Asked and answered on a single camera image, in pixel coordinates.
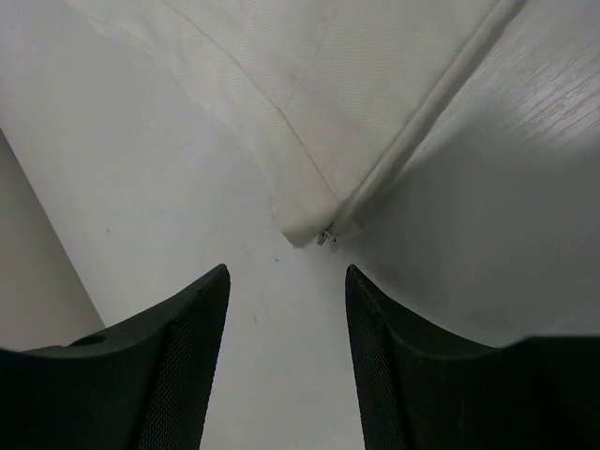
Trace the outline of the white pleated skirt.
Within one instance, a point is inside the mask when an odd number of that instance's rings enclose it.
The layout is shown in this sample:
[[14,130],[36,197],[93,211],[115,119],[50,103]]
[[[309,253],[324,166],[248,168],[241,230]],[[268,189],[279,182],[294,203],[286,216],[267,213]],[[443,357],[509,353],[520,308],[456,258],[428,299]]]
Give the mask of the white pleated skirt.
[[77,1],[254,156],[296,247],[354,233],[516,1]]

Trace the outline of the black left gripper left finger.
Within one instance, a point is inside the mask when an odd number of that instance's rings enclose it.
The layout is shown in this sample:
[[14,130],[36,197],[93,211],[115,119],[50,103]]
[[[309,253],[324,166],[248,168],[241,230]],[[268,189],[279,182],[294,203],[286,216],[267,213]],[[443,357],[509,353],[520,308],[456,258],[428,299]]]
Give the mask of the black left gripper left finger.
[[231,278],[181,292],[67,346],[1,352],[5,449],[197,449]]

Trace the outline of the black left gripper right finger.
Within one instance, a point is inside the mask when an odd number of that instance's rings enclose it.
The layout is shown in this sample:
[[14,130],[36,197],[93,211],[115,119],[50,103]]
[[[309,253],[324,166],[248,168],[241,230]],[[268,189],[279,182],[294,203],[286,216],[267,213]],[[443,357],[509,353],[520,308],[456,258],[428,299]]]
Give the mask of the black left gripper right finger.
[[368,449],[595,449],[599,340],[528,337],[488,347],[345,278],[352,365]]

